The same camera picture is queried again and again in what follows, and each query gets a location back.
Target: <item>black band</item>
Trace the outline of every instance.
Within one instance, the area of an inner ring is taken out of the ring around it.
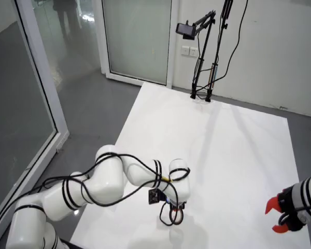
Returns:
[[[152,188],[154,188],[156,186],[157,181],[158,181],[158,163],[157,163],[156,160],[154,160],[154,163],[155,163],[155,172],[156,172],[156,174],[155,174],[154,184],[153,184]]]
[[[66,203],[67,207],[68,207],[70,210],[75,211],[76,209],[73,208],[73,207],[70,205],[70,203],[68,202],[68,200],[67,200],[66,193],[65,193],[65,191],[64,191],[64,184],[65,184],[65,181],[66,181],[66,180],[63,180],[63,182],[62,182],[62,197],[63,197],[63,200],[64,200],[64,202]]]
[[[172,179],[174,182],[175,181],[180,181],[180,180],[186,178],[190,174],[190,169],[189,168],[187,168],[187,169],[186,168],[177,168],[177,169],[174,169],[174,170],[170,171],[169,175],[171,175],[172,173],[177,172],[177,171],[185,171],[185,174],[183,176],[181,176],[181,177]]]
[[[305,191],[306,191],[307,200],[309,201],[309,204],[311,206],[311,196],[310,196],[310,189],[309,189],[310,180],[311,180],[311,177],[308,180],[306,180]]]
[[[54,240],[52,249],[56,249],[57,245],[58,245],[58,235],[57,235],[56,232],[55,232],[55,240]]]
[[[169,174],[172,174],[172,173],[177,172],[177,171],[189,172],[189,170],[187,170],[187,169],[185,169],[185,168],[177,168],[177,169],[171,170]]]
[[[84,195],[83,195],[83,185],[82,185],[82,184],[81,184],[81,195],[82,195],[84,201],[86,201],[86,202],[89,203],[89,204],[93,204],[92,202],[89,202],[89,201],[84,197]]]
[[[157,160],[157,162],[159,164],[159,174],[160,174],[160,176],[159,176],[158,185],[157,185],[156,188],[159,188],[160,183],[161,183],[161,177],[162,177],[162,167],[161,167],[161,162],[159,160]]]
[[[301,185],[301,199],[302,199],[302,203],[303,203],[303,206],[306,208],[307,205],[306,205],[306,202],[305,202],[305,198],[304,198],[304,183],[305,183],[306,180],[304,180],[302,182],[302,185]],[[311,210],[309,209],[306,209],[307,213],[311,216]]]
[[[71,202],[72,206],[74,206],[76,209],[81,208],[82,206],[77,205],[77,203],[73,200],[72,195],[70,194],[69,181],[68,180],[66,181],[66,190],[67,190],[67,195],[68,195],[69,201]]]
[[[14,213],[16,213],[18,210],[21,210],[21,209],[38,209],[42,211],[43,213],[45,213],[44,209],[41,206],[37,206],[33,204],[19,206],[17,209],[15,209]]]

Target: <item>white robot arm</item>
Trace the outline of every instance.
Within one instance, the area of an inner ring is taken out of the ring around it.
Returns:
[[[271,209],[283,213],[278,225],[273,227],[276,233],[301,230],[311,221],[311,177],[272,197],[267,203],[265,214]]]
[[[46,222],[47,217],[53,221],[61,220],[87,203],[101,206],[118,203],[124,192],[123,174],[135,186],[160,190],[175,211],[179,209],[182,212],[190,196],[190,170],[181,159],[173,160],[169,165],[169,175],[164,176],[159,160],[142,162],[134,156],[120,154],[113,145],[106,145],[97,152],[96,163],[99,164],[94,168],[91,178],[75,172],[70,179],[64,179],[43,192],[21,198],[15,209],[6,248],[68,249],[52,225]]]

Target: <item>cable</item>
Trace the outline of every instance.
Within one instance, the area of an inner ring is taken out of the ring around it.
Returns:
[[[221,15],[220,15],[220,18],[219,18],[219,34],[218,34],[218,44],[217,44],[217,46],[219,46],[220,32],[221,32]],[[219,53],[218,53],[218,57],[217,57],[217,64],[218,63],[219,63]]]
[[[237,47],[238,47],[239,39],[240,39],[240,37],[241,37],[241,27],[242,27],[243,19],[244,19],[244,16],[245,16],[245,12],[246,12],[247,7],[248,7],[248,2],[249,2],[249,0],[247,0],[246,3],[245,3],[244,12],[243,12],[243,15],[242,15],[242,18],[241,18],[241,22],[240,22],[240,24],[239,24],[239,29],[238,29],[238,40],[237,40],[237,44],[236,44],[236,46],[235,46],[235,48],[234,48],[232,54],[230,55],[230,58],[229,58],[229,61],[228,61],[228,65],[227,65],[226,72],[225,72],[225,74],[224,74],[222,77],[216,79],[214,82],[216,82],[216,81],[218,81],[218,80],[221,80],[221,79],[225,78],[225,76],[226,76],[227,73],[228,73],[228,69],[229,69],[230,62],[231,62],[231,60],[232,60],[232,58],[233,58],[233,55],[234,55],[234,53],[235,53],[235,51],[236,51],[236,49],[237,49]]]
[[[311,206],[304,206],[304,207],[298,207],[296,209],[294,209],[292,212],[284,212],[283,214],[281,214],[278,224],[279,226],[282,226],[283,224],[285,224],[286,219],[288,218],[288,216],[290,214],[294,214],[295,212],[299,212],[299,211],[303,211],[303,210],[311,210]]]
[[[16,197],[9,205],[7,205],[0,213],[0,221],[2,220],[3,216],[8,212],[8,210],[12,207],[12,205],[14,205],[18,200],[20,200],[21,198],[31,194],[32,192],[38,190],[38,192],[41,191],[42,188],[47,188],[47,185],[49,184],[52,184],[52,183],[55,183],[55,182],[58,182],[58,181],[73,181],[73,182],[77,182],[81,185],[81,189],[84,188],[86,194],[88,195],[89,199],[96,205],[98,206],[103,206],[103,207],[106,207],[106,206],[112,206],[112,205],[115,205],[115,204],[118,204],[120,203],[121,201],[124,201],[125,199],[129,198],[130,196],[132,196],[133,194],[137,193],[140,189],[142,189],[144,186],[146,186],[147,184],[150,184],[150,183],[154,183],[154,180],[149,180],[143,184],[141,184],[138,188],[136,188],[133,192],[129,193],[128,195],[122,197],[121,199],[115,201],[115,202],[112,202],[112,203],[108,203],[108,204],[103,204],[103,203],[100,203],[100,202],[97,202],[89,193],[84,181],[81,181],[79,179],[76,179],[76,177],[79,177],[79,176],[84,176],[84,175],[87,175],[88,176],[88,173],[90,171],[92,171],[97,165],[99,165],[100,163],[102,163],[103,161],[109,159],[109,158],[113,158],[113,157],[118,157],[120,158],[120,160],[122,161],[122,156],[127,156],[127,157],[132,157],[134,158],[135,160],[137,160],[139,163],[141,163],[146,169],[148,169],[149,171],[151,171],[152,173],[154,173],[155,175],[157,175],[159,177],[159,181],[161,182],[165,182],[167,183],[167,187],[168,186],[171,186],[174,190],[174,193],[175,193],[175,198],[176,198],[176,209],[178,209],[178,194],[177,194],[177,190],[175,188],[175,186],[172,184],[172,182],[175,182],[175,181],[180,181],[182,179],[184,179],[185,177],[187,177],[190,173],[190,169],[187,169],[186,173],[180,177],[180,178],[176,178],[176,179],[169,179],[166,178],[166,177],[163,177],[161,174],[155,172],[153,169],[151,169],[150,167],[148,167],[145,163],[143,163],[139,158],[133,156],[133,155],[130,155],[130,154],[117,154],[117,153],[103,153],[101,154],[97,159],[96,159],[96,163],[90,167],[88,170],[86,170],[84,173],[81,173],[81,174],[77,174],[77,175],[73,175],[73,176],[55,176],[55,177],[49,177],[47,179],[45,179],[43,181],[43,183],[38,186],[38,187],[34,187],[33,189],[31,189],[30,191]],[[174,220],[171,222],[171,223],[166,223],[164,222],[162,219],[161,219],[161,214],[162,214],[162,210],[163,208],[161,209],[161,213],[160,213],[160,220],[161,222],[166,225],[166,226],[172,226],[174,223],[175,223],[175,220],[177,218],[177,212],[175,214],[175,217],[174,217]]]

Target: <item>white platform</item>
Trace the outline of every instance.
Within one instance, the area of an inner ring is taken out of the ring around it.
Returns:
[[[144,84],[116,145],[163,165],[188,162],[185,218],[165,227],[161,204],[148,205],[144,188],[117,206],[88,205],[72,243],[85,249],[311,248],[307,227],[276,234],[280,214],[264,214],[270,197],[299,181],[285,118]],[[133,189],[128,183],[125,193]]]

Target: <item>power cord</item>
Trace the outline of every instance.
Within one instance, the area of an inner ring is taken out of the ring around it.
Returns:
[[[76,177],[80,177],[80,176],[85,176],[87,175],[88,178],[89,178],[89,173],[95,168],[97,167],[99,164],[101,164],[102,162],[104,162],[105,160],[109,159],[109,158],[113,158],[113,157],[118,157],[120,158],[120,160],[122,161],[122,158],[123,156],[127,156],[127,157],[131,157],[131,158],[134,158],[135,160],[137,160],[141,165],[143,165],[146,169],[148,169],[149,171],[151,171],[153,174],[156,175],[156,178],[155,180],[149,180],[143,184],[141,184],[138,188],[136,188],[134,191],[132,191],[131,193],[127,194],[126,196],[122,197],[121,199],[115,201],[115,202],[112,202],[112,203],[108,203],[108,204],[104,204],[104,203],[100,203],[100,202],[97,202],[89,193],[88,191],[88,188],[86,187],[84,181],[81,181],[79,179],[76,179]],[[141,190],[144,186],[150,184],[150,183],[154,183],[155,181],[158,181],[158,182],[165,182],[167,183],[167,186],[165,187],[165,189],[168,187],[168,186],[171,186],[174,190],[174,193],[175,193],[175,198],[176,198],[176,209],[178,210],[179,207],[178,207],[178,194],[177,194],[177,190],[176,188],[174,187],[173,183],[172,182],[176,182],[176,181],[180,181],[184,178],[186,178],[188,175],[190,174],[190,170],[188,169],[186,171],[186,173],[182,176],[182,177],[179,177],[179,178],[176,178],[176,179],[170,179],[170,178],[166,178],[166,177],[163,177],[161,174],[159,174],[158,172],[154,171],[153,169],[151,169],[150,167],[148,167],[145,163],[143,163],[139,158],[133,156],[133,155],[130,155],[130,154],[117,154],[117,153],[103,153],[101,154],[97,159],[96,159],[96,163],[90,167],[88,170],[86,170],[84,173],[81,173],[81,174],[77,174],[77,175],[73,175],[73,176],[55,176],[55,177],[49,177],[47,179],[45,179],[43,181],[43,183],[40,185],[40,186],[37,186],[37,187],[34,187],[33,189],[31,189],[30,191],[18,196],[17,198],[15,198],[9,205],[6,205],[4,207],[4,209],[2,209],[2,211],[0,212],[0,222],[2,220],[2,218],[4,217],[4,215],[8,212],[8,210],[12,207],[12,205],[14,205],[18,200],[20,200],[21,198],[37,191],[37,192],[40,192],[42,190],[42,188],[46,188],[48,189],[48,185],[52,184],[52,183],[56,183],[58,181],[63,181],[63,184],[65,183],[65,181],[67,181],[67,186],[68,186],[68,181],[73,181],[73,182],[77,182],[81,185],[81,192],[84,188],[86,194],[88,195],[89,199],[96,205],[98,206],[102,206],[102,207],[107,207],[107,206],[112,206],[112,205],[115,205],[115,204],[118,204],[120,203],[121,201],[124,201],[125,199],[129,198],[130,196],[134,195],[135,193],[137,193],[139,190]],[[162,214],[162,210],[163,210],[163,207],[161,208],[161,213],[160,213],[160,221],[166,225],[166,226],[172,226],[175,221],[176,221],[176,218],[177,218],[177,212],[175,213],[175,217],[173,219],[173,221],[171,223],[166,223],[164,222],[162,219],[161,219],[161,214]]]
[[[290,214],[295,214],[299,211],[303,211],[303,210],[311,210],[311,206],[305,206],[305,207],[298,207],[296,209],[294,209],[292,212],[284,212],[283,214],[281,214],[278,224],[279,226],[282,226],[286,223],[286,219],[288,218],[288,216]]]

